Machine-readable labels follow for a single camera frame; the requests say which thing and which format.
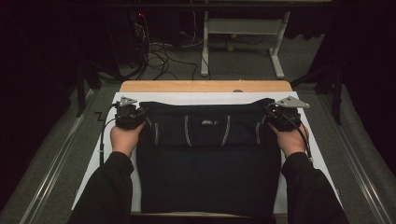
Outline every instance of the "hand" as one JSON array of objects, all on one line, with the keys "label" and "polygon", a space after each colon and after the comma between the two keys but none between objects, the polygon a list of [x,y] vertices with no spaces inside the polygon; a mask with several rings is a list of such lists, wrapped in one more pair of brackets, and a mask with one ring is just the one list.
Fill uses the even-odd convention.
[{"label": "hand", "polygon": [[146,122],[143,122],[134,130],[123,130],[122,128],[114,126],[110,131],[110,140],[111,146],[113,146],[113,151],[122,152],[127,157],[131,158],[132,151],[137,145],[140,131],[142,131],[145,123]]},{"label": "hand", "polygon": [[[268,123],[268,125],[275,132],[277,143],[280,149],[285,153],[286,158],[295,152],[305,152],[304,140],[297,130],[280,132],[271,123]],[[308,131],[303,124],[300,125],[300,131],[303,133],[306,141],[308,141]]]}]

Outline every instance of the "gray carpet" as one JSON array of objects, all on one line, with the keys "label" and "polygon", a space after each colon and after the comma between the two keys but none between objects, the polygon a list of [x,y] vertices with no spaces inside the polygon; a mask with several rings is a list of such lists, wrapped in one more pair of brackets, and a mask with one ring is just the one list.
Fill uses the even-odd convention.
[{"label": "gray carpet", "polygon": [[[257,36],[241,37],[242,42],[257,43],[261,39]],[[291,81],[306,74],[309,65],[315,56],[321,38],[314,38],[309,41],[301,37],[296,39],[285,39],[282,43],[279,59],[286,75],[286,80]],[[211,79],[252,79],[252,80],[273,80],[276,79],[274,68],[270,63],[267,48],[274,45],[272,37],[265,37],[258,45],[243,44],[233,42],[232,52],[226,49],[212,49],[209,53],[209,68]],[[221,38],[210,42],[214,47],[223,46]],[[167,47],[167,53],[172,59],[185,63],[196,63],[198,65],[194,79],[209,79],[201,77],[200,48],[175,49]],[[191,64],[170,62],[168,72],[160,79],[191,79],[194,66]],[[123,66],[122,73],[128,73],[129,68]],[[142,76],[142,79],[153,79],[160,71],[149,68]],[[342,103],[342,135],[339,126],[333,123],[329,115],[330,95],[318,96],[313,90],[314,85],[301,85],[295,90],[300,98],[311,104],[311,108],[305,113],[310,122],[312,131],[317,139],[319,148],[324,160],[329,168],[335,186],[341,192],[341,201],[346,210],[350,223],[391,223],[381,222],[381,211],[375,211],[378,204],[371,203],[367,196],[367,190],[360,181],[359,169],[351,164],[347,155],[345,139],[348,145],[358,154],[363,172],[372,181],[372,186],[378,192],[378,197],[382,207],[389,213],[395,211],[396,195],[393,189],[396,187],[394,176],[389,172],[385,163],[375,150],[369,136],[362,128],[359,116],[356,114],[353,104],[347,95],[347,90],[343,90]],[[58,167],[53,186],[49,186],[48,198],[39,198],[34,204],[35,215],[28,217],[32,223],[65,223],[70,215],[70,208],[75,198],[76,190],[79,188],[82,177],[91,158],[92,151],[98,140],[102,122],[97,121],[98,115],[95,112],[104,112],[110,105],[114,93],[120,88],[118,82],[105,82],[101,90],[93,91],[87,98],[87,108],[83,119],[77,119],[78,110],[76,92],[70,96],[72,105],[63,115],[58,123],[52,128],[50,134],[37,151],[35,158],[26,172],[18,188],[15,190],[7,207],[2,211],[0,223],[20,223],[29,204],[33,200],[38,187],[43,178],[52,167],[51,162],[57,155],[62,154],[63,143],[69,139],[69,151],[62,154],[64,163]],[[78,125],[73,138],[67,138],[70,131]],[[390,220],[396,220],[394,214],[389,214]],[[284,219],[279,219],[279,223],[286,223]]]}]

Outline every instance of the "dark background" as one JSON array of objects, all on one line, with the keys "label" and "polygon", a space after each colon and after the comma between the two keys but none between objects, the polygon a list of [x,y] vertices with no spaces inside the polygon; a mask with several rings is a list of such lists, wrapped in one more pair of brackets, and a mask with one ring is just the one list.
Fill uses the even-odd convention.
[{"label": "dark background", "polygon": [[[354,106],[378,151],[396,174],[396,150],[392,142],[395,122],[391,110],[395,96],[392,88],[396,81],[396,28],[392,23],[396,21],[395,6],[393,1],[386,0],[364,3],[369,7],[319,13],[292,12],[285,35],[290,38],[304,35],[309,39],[326,34],[311,71],[328,62],[345,63],[344,83]],[[60,5],[59,1],[45,0],[0,3],[1,208],[52,125],[70,105],[68,97],[76,87],[78,60],[84,57],[102,66],[103,71],[113,73],[119,72],[118,64],[135,60],[135,54],[128,53],[135,52],[136,47],[136,42],[130,38],[133,30],[128,15],[92,13],[72,20]],[[144,13],[152,36],[177,45],[180,30],[193,33],[190,13]],[[276,13],[269,12],[266,17]],[[318,19],[308,21],[305,13],[313,13]],[[196,16],[197,30],[201,31],[203,12],[197,12]],[[230,15],[222,12],[217,16]],[[261,14],[248,16],[260,17]],[[92,33],[96,34],[95,41],[85,36]],[[86,77],[97,78],[99,70],[95,67]],[[310,82],[321,79],[316,77]]]}]

